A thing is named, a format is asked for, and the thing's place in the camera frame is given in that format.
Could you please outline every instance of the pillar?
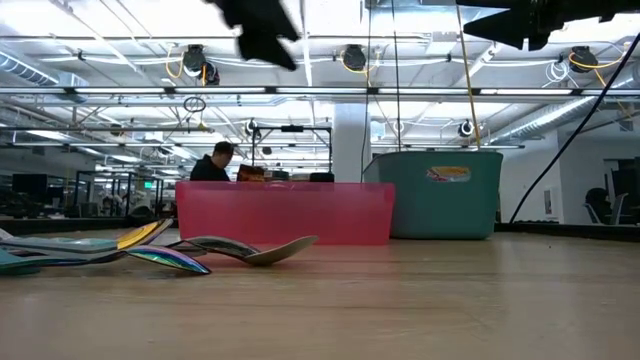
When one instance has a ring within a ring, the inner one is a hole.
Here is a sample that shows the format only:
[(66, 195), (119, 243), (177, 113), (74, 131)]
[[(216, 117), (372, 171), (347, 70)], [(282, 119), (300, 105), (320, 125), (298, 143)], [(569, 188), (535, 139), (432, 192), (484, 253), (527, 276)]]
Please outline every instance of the pillar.
[(365, 104), (335, 105), (333, 173), (336, 182), (360, 182), (361, 169), (371, 161), (369, 121)]

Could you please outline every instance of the teal storage tub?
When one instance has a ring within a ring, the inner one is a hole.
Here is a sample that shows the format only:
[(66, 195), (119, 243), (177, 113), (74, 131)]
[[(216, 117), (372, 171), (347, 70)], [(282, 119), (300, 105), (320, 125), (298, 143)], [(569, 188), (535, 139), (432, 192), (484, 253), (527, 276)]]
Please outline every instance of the teal storage tub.
[(496, 219), (502, 157), (485, 151), (383, 154), (364, 180), (395, 184), (392, 238), (486, 239)]

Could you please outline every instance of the label on bin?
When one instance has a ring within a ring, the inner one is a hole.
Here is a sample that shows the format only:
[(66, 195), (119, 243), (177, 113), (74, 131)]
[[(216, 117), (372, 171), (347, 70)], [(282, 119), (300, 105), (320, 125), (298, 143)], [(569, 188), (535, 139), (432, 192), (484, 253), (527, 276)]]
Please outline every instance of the label on bin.
[(435, 182), (467, 182), (471, 169), (464, 166), (434, 166), (427, 170), (427, 177)]

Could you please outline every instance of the man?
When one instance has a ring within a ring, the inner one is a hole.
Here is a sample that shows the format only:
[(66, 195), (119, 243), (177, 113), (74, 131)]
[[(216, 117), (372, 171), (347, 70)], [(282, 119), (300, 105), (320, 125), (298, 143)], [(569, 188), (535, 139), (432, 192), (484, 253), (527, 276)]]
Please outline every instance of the man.
[(233, 144), (221, 141), (216, 144), (213, 156), (205, 155), (196, 162), (191, 170), (191, 181), (229, 181), (229, 176), (224, 168), (233, 158)]

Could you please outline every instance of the pink plastic bin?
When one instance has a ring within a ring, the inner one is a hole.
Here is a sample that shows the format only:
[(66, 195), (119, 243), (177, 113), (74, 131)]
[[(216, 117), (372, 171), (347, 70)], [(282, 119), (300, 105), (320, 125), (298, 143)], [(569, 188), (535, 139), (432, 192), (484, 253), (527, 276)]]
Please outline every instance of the pink plastic bin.
[(307, 235), (321, 245), (386, 245), (392, 184), (180, 182), (180, 236), (281, 245)]

